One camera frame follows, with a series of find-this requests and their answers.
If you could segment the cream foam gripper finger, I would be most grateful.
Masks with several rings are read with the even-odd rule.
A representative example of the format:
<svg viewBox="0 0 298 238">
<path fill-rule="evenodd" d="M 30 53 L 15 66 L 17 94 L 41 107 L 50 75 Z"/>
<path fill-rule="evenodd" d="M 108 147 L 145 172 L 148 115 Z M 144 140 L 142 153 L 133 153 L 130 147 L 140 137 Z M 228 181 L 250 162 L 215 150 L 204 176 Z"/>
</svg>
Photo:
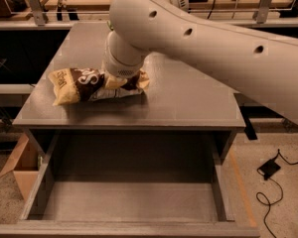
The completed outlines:
<svg viewBox="0 0 298 238">
<path fill-rule="evenodd" d="M 116 77 L 111 74 L 108 74 L 105 77 L 105 84 L 104 87 L 106 89 L 117 89 L 127 83 L 126 78 Z"/>
</svg>

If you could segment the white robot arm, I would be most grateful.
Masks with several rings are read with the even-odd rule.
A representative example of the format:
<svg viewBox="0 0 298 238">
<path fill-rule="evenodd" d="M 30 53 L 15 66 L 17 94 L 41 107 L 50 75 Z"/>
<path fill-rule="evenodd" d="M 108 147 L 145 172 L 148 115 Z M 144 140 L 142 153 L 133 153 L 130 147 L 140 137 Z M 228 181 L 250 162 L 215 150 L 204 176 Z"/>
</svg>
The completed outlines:
<svg viewBox="0 0 298 238">
<path fill-rule="evenodd" d="M 112 0 L 105 69 L 130 78 L 150 53 L 161 53 L 298 125 L 298 39 L 201 19 L 188 6 L 188 0 Z"/>
</svg>

